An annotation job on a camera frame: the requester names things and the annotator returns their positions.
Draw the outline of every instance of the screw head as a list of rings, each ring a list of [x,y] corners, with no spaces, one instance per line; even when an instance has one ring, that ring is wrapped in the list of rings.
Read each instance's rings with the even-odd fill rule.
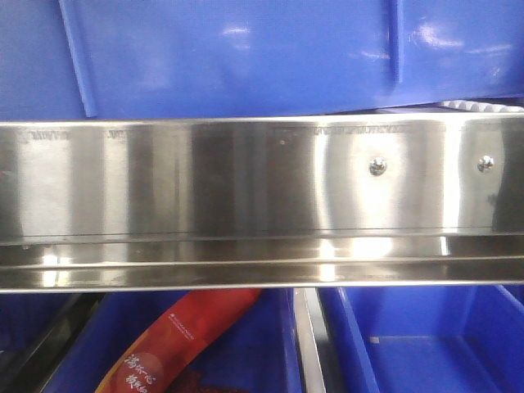
[[[482,173],[489,172],[493,169],[493,165],[495,165],[495,159],[491,156],[483,156],[477,164],[478,170],[480,170]]]
[[[373,158],[369,163],[369,173],[373,176],[380,176],[387,169],[387,162],[382,157]]]

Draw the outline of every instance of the blue plastic bin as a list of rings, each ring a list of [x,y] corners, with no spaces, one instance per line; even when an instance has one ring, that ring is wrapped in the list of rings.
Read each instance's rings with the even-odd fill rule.
[[[45,392],[92,393],[113,363],[184,291],[108,295]],[[204,386],[250,393],[301,392],[291,291],[265,290],[189,368]]]
[[[523,20],[522,0],[3,0],[0,119],[521,97]]]
[[[507,285],[505,288],[515,296],[515,299],[524,304],[524,286],[523,285]]]
[[[65,305],[67,294],[0,295],[0,350],[22,350]]]
[[[503,287],[355,287],[321,299],[347,391],[524,391],[524,306]]]

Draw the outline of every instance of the shelf lip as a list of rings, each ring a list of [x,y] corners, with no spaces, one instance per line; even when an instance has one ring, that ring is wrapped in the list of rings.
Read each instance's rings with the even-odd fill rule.
[[[524,236],[0,246],[0,291],[524,282]]]
[[[469,111],[417,111],[409,112],[405,108],[392,108],[397,112],[348,114],[348,115],[301,115],[301,116],[267,116],[267,117],[216,117],[216,118],[178,118],[178,119],[90,119],[90,120],[23,120],[0,121],[0,128],[48,128],[54,127],[95,127],[113,128],[127,126],[181,126],[181,125],[213,125],[213,124],[358,124],[363,122],[391,124],[414,120],[500,120],[522,119],[523,112],[469,112]]]

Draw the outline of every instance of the stainless steel shelf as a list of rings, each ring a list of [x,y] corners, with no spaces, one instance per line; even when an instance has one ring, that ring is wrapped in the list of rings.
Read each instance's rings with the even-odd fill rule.
[[[0,123],[0,291],[524,281],[524,114]]]

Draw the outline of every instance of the red package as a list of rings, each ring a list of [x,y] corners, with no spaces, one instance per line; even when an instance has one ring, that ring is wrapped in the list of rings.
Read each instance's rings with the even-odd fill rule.
[[[227,387],[199,386],[195,393],[247,393],[247,391],[228,389]]]
[[[258,299],[260,289],[191,291],[120,357],[95,393],[163,393],[211,342]]]
[[[165,393],[197,393],[202,374],[187,368],[176,377]]]

